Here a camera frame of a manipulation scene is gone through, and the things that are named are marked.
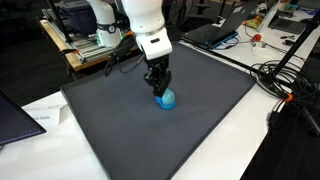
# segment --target gray mat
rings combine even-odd
[[[174,109],[156,103],[143,80],[144,63],[127,75],[114,67],[109,77],[99,72],[61,88],[113,180],[171,178],[254,84],[248,74],[188,47],[173,49]]]

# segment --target floor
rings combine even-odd
[[[219,4],[212,4],[205,15],[214,19],[219,8]],[[179,31],[175,28],[170,31],[170,37],[177,39]],[[10,44],[0,55],[0,88],[22,106],[59,91],[61,85],[73,80],[67,76],[64,61],[54,45],[40,31],[35,30],[32,36],[20,34],[24,35],[12,38],[24,39],[23,42]],[[309,74],[320,83],[320,56],[314,54],[307,62]],[[281,112],[279,123],[285,123],[286,128],[268,133],[242,179],[320,179],[320,137],[310,136],[305,121],[297,118],[289,107]]]

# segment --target white table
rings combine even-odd
[[[248,32],[255,34],[252,29],[248,29]],[[239,33],[243,41],[249,40],[244,35],[242,26]],[[285,35],[268,29],[262,36],[268,43],[288,50],[288,47],[281,45],[283,40],[275,36],[275,33]],[[320,28],[309,37],[297,55],[307,58],[319,35]],[[250,48],[250,44],[241,44],[221,53],[247,65],[268,60],[253,56]],[[278,101],[254,86],[191,155],[173,179],[239,179],[267,134],[268,114]],[[58,92],[29,106],[61,103],[66,104],[62,94]],[[4,147],[0,152],[1,179],[107,179],[70,109],[64,109],[62,115],[63,121],[59,126],[45,127],[47,134]]]

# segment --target monitor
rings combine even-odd
[[[1,90],[0,115],[0,146],[46,132]]]

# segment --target desk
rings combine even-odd
[[[319,35],[318,28],[314,36]],[[297,55],[306,58],[315,41],[306,41],[304,50],[298,51]],[[248,64],[260,62],[260,59],[252,57],[250,51],[243,51],[241,46],[230,49],[236,55],[229,54],[229,50],[224,53]],[[239,179],[267,134],[268,114],[278,101],[255,85],[190,156],[173,179]],[[55,103],[66,104],[60,92],[29,106]],[[63,121],[59,126],[45,127],[47,134],[4,147],[0,152],[2,179],[107,179],[68,107],[62,114]]]
[[[49,37],[52,39],[52,41],[56,44],[59,51],[63,49],[68,49],[69,47],[66,45],[66,43],[60,38],[60,36],[52,29],[52,27],[48,24],[46,20],[40,20],[39,22],[41,28],[45,33],[49,35]],[[99,64],[101,62],[108,60],[108,55],[105,55],[103,57],[100,57],[93,61],[88,61],[85,63],[81,63],[79,59],[74,54],[66,54],[65,59],[67,60],[67,63],[72,67],[72,69],[77,72],[82,69],[91,67],[93,65]]]

